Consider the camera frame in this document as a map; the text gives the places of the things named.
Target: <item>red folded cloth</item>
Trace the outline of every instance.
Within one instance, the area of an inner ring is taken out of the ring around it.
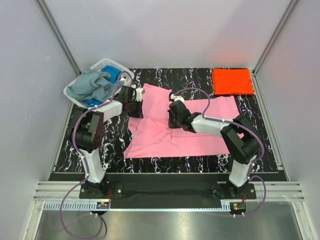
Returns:
[[[220,69],[212,71],[215,95],[253,95],[249,69]]]

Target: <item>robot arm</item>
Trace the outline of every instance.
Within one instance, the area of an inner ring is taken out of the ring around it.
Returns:
[[[127,113],[133,118],[143,118],[142,95],[144,92],[145,90],[141,87],[122,86],[120,92],[115,95],[111,103],[98,110],[93,110],[86,115],[76,131],[76,144],[84,153],[87,159],[88,169],[90,169],[87,184],[90,185],[92,189],[96,189],[97,192],[104,192],[100,183],[105,177],[105,171],[101,166],[99,156],[99,147],[103,141],[104,122],[122,113]],[[72,141],[72,134],[77,120],[86,110],[84,107],[78,107],[75,110],[68,130],[70,141]],[[83,166],[85,166],[84,158],[81,160]],[[84,169],[85,174],[88,174],[87,168],[85,167]]]
[[[234,119],[225,120],[236,122],[259,135],[244,116],[239,115]],[[248,132],[233,124],[224,123],[224,121],[217,122],[204,119],[200,112],[191,114],[180,98],[176,98],[169,105],[169,128],[183,128],[185,131],[192,133],[207,133],[222,137],[230,155],[234,159],[229,181],[235,188],[241,188],[248,181],[247,173],[251,161],[256,158],[260,150],[258,141]]]

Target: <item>table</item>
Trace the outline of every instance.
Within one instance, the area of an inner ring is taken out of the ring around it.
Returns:
[[[134,82],[178,90],[188,87],[200,88],[212,98],[212,68],[139,68],[132,69]],[[185,91],[185,100],[204,99],[199,91]],[[253,170],[255,172],[278,172],[275,156],[255,95],[235,95],[236,105],[241,115],[249,118],[260,133],[265,148],[262,160]],[[225,173],[231,169],[233,159],[229,155],[187,156],[187,157],[146,157],[124,158],[123,152],[132,139],[128,130],[129,117],[125,114],[108,120],[103,127],[103,141],[99,149],[101,164],[107,173]],[[84,168],[76,150],[65,136],[58,160],[54,167],[56,173],[81,173]]]

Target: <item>black mounting bracket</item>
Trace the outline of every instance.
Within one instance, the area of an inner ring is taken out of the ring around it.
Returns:
[[[124,185],[121,182],[109,183],[106,176],[100,183],[86,181],[81,185],[80,199],[108,199],[108,191],[111,190],[112,199],[121,199]]]
[[[212,183],[212,198],[214,200],[221,199],[257,199],[255,185],[252,183],[245,183],[241,187],[236,187],[231,182],[226,183]]]

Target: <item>pink cloth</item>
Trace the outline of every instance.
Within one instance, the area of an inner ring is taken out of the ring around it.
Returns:
[[[228,154],[221,137],[205,133],[192,133],[182,129],[170,129],[169,94],[171,90],[144,84],[143,119],[130,117],[128,128],[134,134],[125,158],[187,157]],[[202,112],[208,100],[187,100],[186,107],[193,112]],[[217,118],[235,118],[239,111],[233,96],[210,100],[205,113]]]

